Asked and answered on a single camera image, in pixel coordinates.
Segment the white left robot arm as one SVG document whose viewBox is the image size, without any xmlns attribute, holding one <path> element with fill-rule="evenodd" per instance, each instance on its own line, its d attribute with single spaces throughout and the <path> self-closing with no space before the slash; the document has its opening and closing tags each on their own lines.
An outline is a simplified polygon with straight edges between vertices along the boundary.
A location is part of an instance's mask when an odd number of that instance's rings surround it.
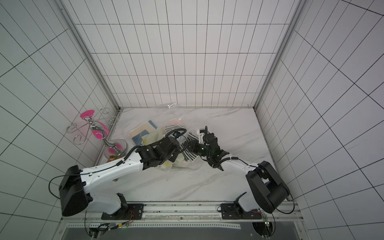
<svg viewBox="0 0 384 240">
<path fill-rule="evenodd" d="M 179 136 L 168 135 L 145 146 L 134 146 L 125 157 L 96 167 L 80 169 L 75 165 L 61 176 L 59 198 L 62 216 L 82 211 L 114 215 L 125 207 L 123 194 L 103 194 L 101 188 L 128 174 L 141 172 L 175 160 L 182 151 Z"/>
</svg>

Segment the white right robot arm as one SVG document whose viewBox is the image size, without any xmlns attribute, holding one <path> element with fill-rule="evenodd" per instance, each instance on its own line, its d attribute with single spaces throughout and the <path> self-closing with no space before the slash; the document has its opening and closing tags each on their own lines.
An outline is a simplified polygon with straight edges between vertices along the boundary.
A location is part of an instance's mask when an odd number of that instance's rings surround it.
<svg viewBox="0 0 384 240">
<path fill-rule="evenodd" d="M 234 201 L 245 212 L 260 209 L 272 214 L 291 195 L 288 186 L 269 162 L 253 164 L 231 155 L 218 145 L 213 133 L 200 133 L 198 138 L 189 140 L 185 145 L 189 152 L 202 157 L 211 168 L 246 179 L 249 191 Z"/>
</svg>

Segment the blue and beige towel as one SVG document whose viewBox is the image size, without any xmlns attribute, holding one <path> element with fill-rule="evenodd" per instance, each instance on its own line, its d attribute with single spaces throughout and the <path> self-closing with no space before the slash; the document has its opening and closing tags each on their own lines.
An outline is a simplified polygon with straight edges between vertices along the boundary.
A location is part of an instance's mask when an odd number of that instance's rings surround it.
<svg viewBox="0 0 384 240">
<path fill-rule="evenodd" d="M 129 137 L 133 140 L 135 145 L 142 145 L 143 137 L 153 133 L 156 129 L 157 126 L 153 123 L 153 121 L 146 121 L 130 131 Z"/>
</svg>

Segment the clear plastic vacuum bag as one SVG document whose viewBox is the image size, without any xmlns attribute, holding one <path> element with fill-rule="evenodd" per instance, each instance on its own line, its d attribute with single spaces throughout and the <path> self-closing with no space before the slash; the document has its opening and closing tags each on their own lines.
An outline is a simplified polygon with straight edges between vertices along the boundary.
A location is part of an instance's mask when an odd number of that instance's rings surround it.
<svg viewBox="0 0 384 240">
<path fill-rule="evenodd" d="M 202 157 L 203 161 L 208 163 L 213 169 L 220 167 L 220 147 L 217 144 L 217 138 L 208 127 L 205 126 L 198 131 L 195 138 L 188 139 L 186 134 L 188 130 L 185 127 L 174 127 L 166 131 L 160 139 L 145 146 L 134 146 L 127 155 L 119 161 L 119 164 L 125 164 L 133 159 L 134 154 L 139 155 L 139 163 L 142 169 L 155 168 L 167 161 L 174 162 L 180 154 L 185 151 Z"/>
</svg>

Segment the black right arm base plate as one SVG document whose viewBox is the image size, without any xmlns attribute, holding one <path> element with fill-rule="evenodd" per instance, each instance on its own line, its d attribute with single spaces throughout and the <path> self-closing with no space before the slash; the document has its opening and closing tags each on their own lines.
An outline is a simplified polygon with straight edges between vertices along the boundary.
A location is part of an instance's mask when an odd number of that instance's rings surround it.
<svg viewBox="0 0 384 240">
<path fill-rule="evenodd" d="M 245 205 L 249 203 L 251 200 L 251 204 L 256 204 L 255 199 L 253 199 L 253 195 L 250 195 L 247 192 L 239 195 L 232 203 L 223 203 L 217 207 L 217 212 L 222 215 L 223 220 L 261 220 L 262 213 L 260 208 L 257 206 L 255 209 L 251 209 L 246 211 L 241 203 Z"/>
</svg>

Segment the pale yellow towel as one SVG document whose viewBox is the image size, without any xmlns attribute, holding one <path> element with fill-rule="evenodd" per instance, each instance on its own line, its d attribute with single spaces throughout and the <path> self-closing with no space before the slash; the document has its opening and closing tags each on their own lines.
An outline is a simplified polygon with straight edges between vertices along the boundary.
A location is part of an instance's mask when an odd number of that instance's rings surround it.
<svg viewBox="0 0 384 240">
<path fill-rule="evenodd" d="M 168 134 L 165 134 L 163 137 L 161 137 L 159 140 L 161 140 L 161 139 L 163 139 L 164 137 L 171 137 L 170 136 L 170 134 L 172 133 L 172 132 L 169 132 Z"/>
</svg>

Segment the pink towel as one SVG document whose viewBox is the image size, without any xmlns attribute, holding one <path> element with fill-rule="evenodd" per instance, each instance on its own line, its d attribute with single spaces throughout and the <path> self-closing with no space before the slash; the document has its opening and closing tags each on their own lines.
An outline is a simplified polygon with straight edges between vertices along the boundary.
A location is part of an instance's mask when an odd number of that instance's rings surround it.
<svg viewBox="0 0 384 240">
<path fill-rule="evenodd" d="M 168 122 L 167 127 L 184 128 L 185 124 L 180 119 L 172 119 Z"/>
</svg>

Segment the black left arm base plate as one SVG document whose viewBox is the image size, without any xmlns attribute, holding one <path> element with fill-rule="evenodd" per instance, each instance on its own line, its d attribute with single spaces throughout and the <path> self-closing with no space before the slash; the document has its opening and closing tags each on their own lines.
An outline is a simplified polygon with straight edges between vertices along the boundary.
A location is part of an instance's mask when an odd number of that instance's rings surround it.
<svg viewBox="0 0 384 240">
<path fill-rule="evenodd" d="M 141 220 L 144 211 L 144 204 L 128 204 L 124 195 L 118 193 L 120 201 L 120 208 L 114 212 L 113 214 L 103 213 L 101 219 L 102 220 Z"/>
</svg>

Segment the green white striped towel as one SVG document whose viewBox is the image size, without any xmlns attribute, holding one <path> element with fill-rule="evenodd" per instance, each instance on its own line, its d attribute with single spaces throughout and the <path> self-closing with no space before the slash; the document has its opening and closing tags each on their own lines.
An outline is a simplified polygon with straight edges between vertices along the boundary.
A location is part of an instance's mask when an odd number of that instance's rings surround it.
<svg viewBox="0 0 384 240">
<path fill-rule="evenodd" d="M 170 163 L 180 163 L 180 162 L 194 162 L 199 156 L 193 152 L 193 147 L 195 143 L 193 141 L 197 141 L 199 143 L 198 138 L 192 134 L 187 128 L 181 125 L 170 125 L 164 127 L 165 134 L 172 132 L 170 136 L 177 139 L 179 142 L 179 146 L 176 152 L 178 154 L 173 154 L 172 157 L 167 160 Z"/>
</svg>

